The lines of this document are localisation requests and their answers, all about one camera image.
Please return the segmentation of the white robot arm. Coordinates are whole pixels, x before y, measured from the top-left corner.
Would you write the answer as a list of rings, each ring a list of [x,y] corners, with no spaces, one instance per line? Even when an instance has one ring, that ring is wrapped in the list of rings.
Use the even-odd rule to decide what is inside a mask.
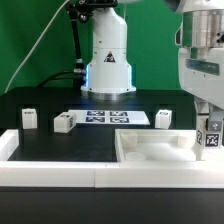
[[[127,24],[114,8],[123,0],[88,0],[93,12],[93,56],[83,94],[117,100],[136,88],[126,60]],[[183,90],[195,96],[197,143],[222,144],[224,127],[224,0],[163,0],[182,16],[175,42]]]

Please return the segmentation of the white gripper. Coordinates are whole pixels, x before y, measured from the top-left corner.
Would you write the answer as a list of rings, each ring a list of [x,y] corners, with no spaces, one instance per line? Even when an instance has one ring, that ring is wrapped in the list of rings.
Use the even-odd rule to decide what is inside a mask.
[[[180,48],[178,73],[181,88],[205,100],[195,101],[198,116],[209,114],[209,103],[222,109],[209,114],[206,134],[207,147],[220,147],[224,122],[224,48],[209,48],[202,58],[192,58],[189,48]]]

